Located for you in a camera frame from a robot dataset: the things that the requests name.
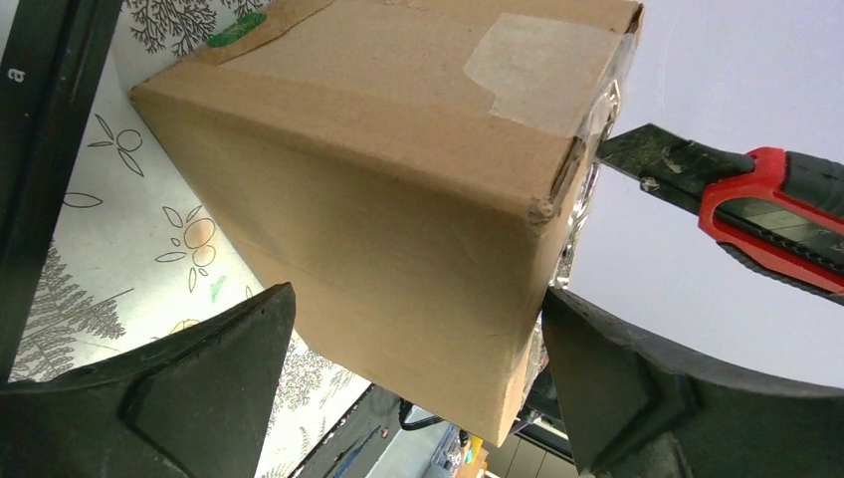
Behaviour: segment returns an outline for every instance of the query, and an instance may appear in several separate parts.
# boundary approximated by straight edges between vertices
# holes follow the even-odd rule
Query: box flap
[[[477,183],[485,175],[477,174],[481,169],[505,170],[511,184],[500,191],[532,200],[527,218],[539,224],[558,212],[559,192],[572,180],[572,168],[564,167],[570,161],[570,140],[580,133],[608,59],[619,49],[639,8],[616,0],[285,4],[304,4],[310,10],[274,5],[265,24],[279,12],[281,20],[275,20],[272,28],[259,26],[225,47],[225,55],[215,63],[243,74],[380,97],[394,102],[397,110],[405,108],[402,104],[453,109],[557,136],[554,152],[533,156],[530,163],[519,154],[504,158],[505,163],[454,156],[455,162],[407,164],[421,165],[428,169],[425,172],[461,184]],[[274,41],[269,41],[270,32]],[[418,124],[419,133],[424,129],[430,130]],[[508,149],[507,143],[517,138],[525,139],[521,134],[503,134],[495,141]],[[466,137],[466,150],[473,148],[470,142]],[[361,148],[353,143],[348,147]],[[519,194],[517,184],[533,186]]]
[[[568,149],[566,138],[488,115],[196,63],[161,72],[132,97],[240,118],[247,123],[241,127],[265,131],[300,152],[447,190],[523,221],[550,190],[547,165]],[[467,151],[473,157],[467,159]]]

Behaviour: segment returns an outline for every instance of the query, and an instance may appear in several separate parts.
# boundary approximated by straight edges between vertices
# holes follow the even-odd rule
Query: red plastic handle
[[[699,213],[700,228],[717,242],[732,244],[741,249],[749,258],[773,273],[810,284],[831,294],[844,294],[844,277],[717,219],[716,208],[725,201],[757,198],[774,203],[830,231],[844,234],[844,224],[839,218],[782,192],[787,167],[786,153],[783,149],[761,147],[747,155],[755,161],[753,172],[723,179],[704,190]]]

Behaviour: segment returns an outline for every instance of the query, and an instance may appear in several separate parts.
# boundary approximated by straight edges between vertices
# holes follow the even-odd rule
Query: leaf drawing
[[[106,122],[106,120],[103,119],[103,117],[101,117],[100,115],[94,114],[94,116],[97,118],[97,121],[100,122],[100,126],[103,128],[103,131],[105,131],[105,135],[108,136],[108,139],[114,141],[114,133],[111,132],[111,128],[108,127],[108,123]]]
[[[136,25],[132,37],[150,55],[169,43],[170,52],[181,58],[208,40],[216,27],[217,13],[208,0],[124,0],[124,5]]]
[[[308,436],[308,431],[305,430],[303,426],[299,427],[299,434],[302,436],[302,447],[300,448],[300,453],[304,457],[308,453],[311,453],[311,437]]]
[[[178,212],[176,212],[175,209],[168,206],[164,206],[161,209],[164,210],[164,214],[167,215],[167,220],[170,221],[170,224],[172,224],[173,227],[178,227],[179,229],[184,227],[184,222],[182,222],[182,216]]]
[[[176,262],[182,260],[187,256],[186,252],[176,251],[176,252],[168,252],[166,254],[161,254],[160,256],[155,258],[155,262]]]
[[[103,200],[83,192],[66,192],[65,205],[77,209],[88,209],[103,204]]]
[[[234,10],[238,18],[244,15],[260,10],[268,3],[268,0],[221,0],[221,3]]]
[[[30,317],[12,368],[15,380],[45,381],[74,367],[74,344],[80,334],[115,340],[125,334],[118,321],[116,299],[128,289],[103,301],[74,284],[66,265],[50,245],[38,280]]]
[[[202,204],[191,209],[190,212],[187,213],[187,219],[185,219],[185,222],[192,221],[193,218],[196,217],[196,214],[199,212],[200,209],[202,209]]]
[[[131,157],[131,154],[129,154],[128,151],[119,148],[117,150],[117,154],[120,155],[120,159],[123,160],[123,164],[125,164],[130,171],[140,177],[143,177],[143,171],[140,170],[140,166],[137,164],[137,161],[135,161],[134,158]]]
[[[195,319],[185,319],[184,321],[180,321],[178,324],[173,326],[173,328],[170,330],[170,333],[175,334],[177,332],[182,332],[185,329],[193,327],[197,324],[199,324],[199,321]]]
[[[190,273],[187,275],[187,288],[190,292],[193,292],[196,289],[196,268],[191,267]]]

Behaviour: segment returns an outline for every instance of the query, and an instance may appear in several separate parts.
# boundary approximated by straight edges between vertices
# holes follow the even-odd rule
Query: brown cardboard box
[[[132,97],[259,279],[293,283],[309,346],[501,444],[640,14],[289,0]]]

